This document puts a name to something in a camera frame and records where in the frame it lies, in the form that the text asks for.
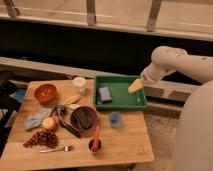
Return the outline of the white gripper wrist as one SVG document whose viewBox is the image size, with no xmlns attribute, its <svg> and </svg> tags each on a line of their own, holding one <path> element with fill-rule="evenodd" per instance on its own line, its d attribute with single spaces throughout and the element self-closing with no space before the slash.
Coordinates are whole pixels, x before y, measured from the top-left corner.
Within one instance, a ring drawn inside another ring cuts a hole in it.
<svg viewBox="0 0 213 171">
<path fill-rule="evenodd" d="M 140 74 L 141 79 L 136 79 L 129 87 L 128 92 L 134 93 L 145 85 L 155 84 L 160 81 L 166 74 L 166 71 L 156 66 L 155 64 L 149 64 Z"/>
</svg>

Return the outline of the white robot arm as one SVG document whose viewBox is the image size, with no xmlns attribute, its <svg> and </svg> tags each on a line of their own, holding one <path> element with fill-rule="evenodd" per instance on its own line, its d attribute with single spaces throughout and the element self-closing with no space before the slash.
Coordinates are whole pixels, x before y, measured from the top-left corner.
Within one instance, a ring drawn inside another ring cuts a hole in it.
<svg viewBox="0 0 213 171">
<path fill-rule="evenodd" d="M 160 46 L 151 63 L 128 88 L 129 93 L 178 71 L 201 83 L 186 100 L 179 118 L 169 171 L 213 171 L 213 57 Z"/>
</svg>

